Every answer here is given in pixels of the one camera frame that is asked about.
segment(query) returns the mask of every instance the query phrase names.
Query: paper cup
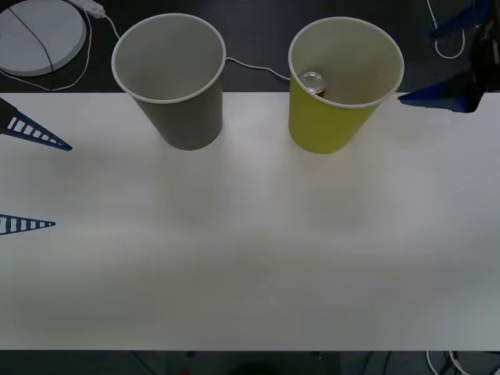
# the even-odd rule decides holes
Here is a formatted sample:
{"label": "paper cup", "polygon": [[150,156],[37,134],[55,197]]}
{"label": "paper cup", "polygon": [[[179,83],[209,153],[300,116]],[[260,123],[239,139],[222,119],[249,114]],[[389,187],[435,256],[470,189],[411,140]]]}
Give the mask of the paper cup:
{"label": "paper cup", "polygon": [[220,74],[226,46],[209,23],[187,14],[162,14],[130,28],[112,53],[112,74],[163,138],[195,150],[222,128]]}
{"label": "paper cup", "polygon": [[[378,105],[399,87],[404,61],[396,42],[379,27],[348,17],[304,27],[288,53],[291,71],[290,134],[318,154],[344,147]],[[313,71],[324,98],[311,94],[298,75]]]}

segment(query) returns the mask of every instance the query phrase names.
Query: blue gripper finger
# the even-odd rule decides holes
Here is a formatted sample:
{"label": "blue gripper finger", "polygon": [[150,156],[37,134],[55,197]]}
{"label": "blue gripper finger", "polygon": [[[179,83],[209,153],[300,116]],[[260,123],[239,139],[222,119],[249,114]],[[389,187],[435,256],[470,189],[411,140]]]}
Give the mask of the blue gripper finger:
{"label": "blue gripper finger", "polygon": [[28,219],[26,217],[2,215],[0,213],[0,236],[54,227],[53,221]]}
{"label": "blue gripper finger", "polygon": [[0,98],[0,134],[32,141],[41,145],[71,151],[73,148],[51,131],[45,129],[16,107]]}

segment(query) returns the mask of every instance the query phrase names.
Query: gray paper cup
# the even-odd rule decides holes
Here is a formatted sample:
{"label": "gray paper cup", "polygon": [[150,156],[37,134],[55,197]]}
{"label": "gray paper cup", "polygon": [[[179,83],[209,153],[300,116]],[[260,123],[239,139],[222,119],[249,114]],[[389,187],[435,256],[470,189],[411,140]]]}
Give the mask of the gray paper cup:
{"label": "gray paper cup", "polygon": [[175,148],[210,144],[222,128],[226,46],[195,16],[171,13],[132,26],[112,53],[112,74]]}

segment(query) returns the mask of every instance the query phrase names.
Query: white round object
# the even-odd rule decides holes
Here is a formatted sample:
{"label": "white round object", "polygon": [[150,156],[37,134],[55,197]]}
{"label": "white round object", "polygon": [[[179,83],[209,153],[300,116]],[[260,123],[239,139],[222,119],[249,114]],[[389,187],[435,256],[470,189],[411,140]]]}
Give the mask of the white round object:
{"label": "white round object", "polygon": [[[67,2],[26,0],[11,9],[43,43],[54,70],[71,61],[84,46],[85,22]],[[0,69],[21,77],[51,72],[40,43],[8,9],[0,13]]]}

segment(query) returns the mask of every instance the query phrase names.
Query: white cable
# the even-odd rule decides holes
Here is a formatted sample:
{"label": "white cable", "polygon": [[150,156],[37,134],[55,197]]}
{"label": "white cable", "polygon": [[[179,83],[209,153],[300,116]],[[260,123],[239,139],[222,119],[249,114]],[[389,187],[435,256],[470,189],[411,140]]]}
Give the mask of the white cable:
{"label": "white cable", "polygon": [[460,366],[460,363],[455,359],[453,352],[448,352],[448,354],[450,355],[450,360],[452,361],[453,365],[456,367],[458,371],[460,371],[462,375],[470,375],[469,373],[464,371],[463,368]]}
{"label": "white cable", "polygon": [[436,371],[436,369],[432,366],[432,363],[430,362],[429,351],[425,352],[425,358],[427,360],[427,365],[429,365],[430,371],[432,371],[434,375],[439,375],[439,373]]}
{"label": "white cable", "polygon": [[271,72],[272,74],[274,74],[276,77],[279,77],[281,78],[282,80],[290,80],[290,78],[288,77],[285,77],[285,76],[282,76],[281,74],[279,73],[276,73],[274,70],[270,69],[270,68],[267,68],[265,66],[255,66],[255,65],[248,65],[248,64],[245,64],[244,62],[241,62],[241,61],[238,61],[236,59],[233,59],[232,57],[226,57],[226,60],[228,61],[232,61],[233,63],[237,63],[237,64],[240,64],[242,66],[246,66],[247,68],[250,68],[250,69],[257,69],[257,70],[267,70],[268,72]]}
{"label": "white cable", "polygon": [[104,14],[104,15],[102,15],[102,16],[103,16],[104,18],[106,18],[106,19],[109,21],[109,23],[111,23],[112,30],[115,32],[116,37],[117,37],[118,39],[120,39],[120,35],[118,34],[118,31],[116,31],[116,27],[115,27],[115,24],[113,23],[113,21],[112,21],[112,20],[111,20],[111,19],[110,19],[110,18],[109,18],[106,14]]}
{"label": "white cable", "polygon": [[11,76],[10,74],[7,74],[5,72],[3,72],[2,70],[0,70],[0,73],[3,74],[4,76],[6,76],[7,78],[11,78],[13,80],[18,80],[19,82],[23,82],[24,84],[29,84],[31,86],[35,86],[36,88],[41,88],[42,90],[45,90],[45,91],[61,91],[61,90],[66,90],[67,88],[72,88],[75,84],[77,84],[81,78],[85,75],[85,73],[87,72],[87,67],[88,67],[88,61],[90,60],[90,57],[91,57],[91,44],[92,44],[92,24],[91,24],[91,20],[90,18],[88,18],[88,14],[87,12],[84,12],[85,13],[85,16],[87,17],[87,21],[88,21],[88,28],[89,28],[89,33],[88,33],[88,49],[87,49],[87,61],[85,62],[85,68],[84,68],[84,71],[83,73],[78,77],[77,80],[75,80],[72,84],[70,84],[69,86],[65,86],[65,87],[59,87],[59,88],[54,88],[54,89],[50,89],[50,88],[46,88],[46,87],[43,87],[43,86],[40,86],[39,84],[32,84],[31,82],[28,82],[27,80],[21,80],[20,78],[17,78],[17,77],[14,77],[14,76]]}
{"label": "white cable", "polygon": [[[437,33],[438,32],[438,22],[436,21],[436,17],[434,17],[434,12],[432,11],[432,7],[430,6],[430,0],[427,0],[427,7],[429,8],[429,13],[430,13],[430,16],[432,17],[432,22],[434,24],[434,31]],[[439,52],[438,34],[436,34],[436,40],[434,41],[434,49],[436,50],[436,53],[440,57],[442,57],[443,59],[447,59],[447,60],[456,59],[457,57],[459,57],[463,53],[463,50],[465,49],[465,47],[466,47],[466,32],[464,31],[464,29],[462,29],[462,47],[460,48],[459,53],[457,53],[454,56],[445,56]]]}

